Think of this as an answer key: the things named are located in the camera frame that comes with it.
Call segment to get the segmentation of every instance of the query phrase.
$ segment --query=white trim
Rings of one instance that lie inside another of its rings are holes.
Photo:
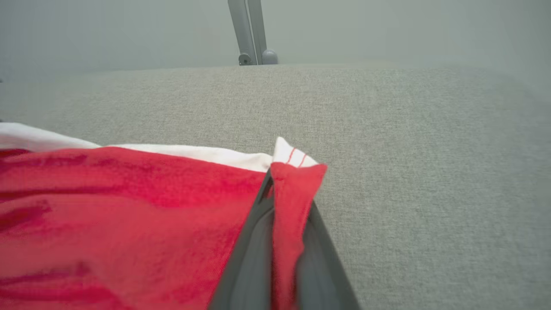
[[[266,172],[272,161],[288,163],[295,167],[310,167],[317,164],[310,156],[305,156],[304,152],[293,148],[281,137],[277,138],[273,157],[264,153],[246,154],[226,148],[202,146],[153,144],[112,146],[134,149],[136,151],[188,157],[259,172]],[[63,148],[98,147],[101,146],[55,132],[18,123],[0,122],[0,149],[25,149],[31,152],[48,152]]]
[[[71,138],[55,132],[16,122],[0,122],[0,149],[25,149],[48,152],[60,148],[97,148],[96,143]]]
[[[295,167],[312,167],[317,162],[303,151],[292,147],[284,138],[275,141],[274,162],[286,163]]]

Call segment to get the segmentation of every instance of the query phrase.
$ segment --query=gray fabric surface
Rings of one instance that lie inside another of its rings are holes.
[[[550,309],[551,105],[480,70],[258,66],[0,84],[0,118],[99,144],[329,165],[316,201],[365,309]]]

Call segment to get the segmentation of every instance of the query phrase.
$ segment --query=gray couch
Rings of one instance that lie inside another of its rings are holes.
[[[329,166],[316,202],[365,309],[551,308],[551,105],[476,69],[248,66],[0,84],[0,118],[102,145]]]

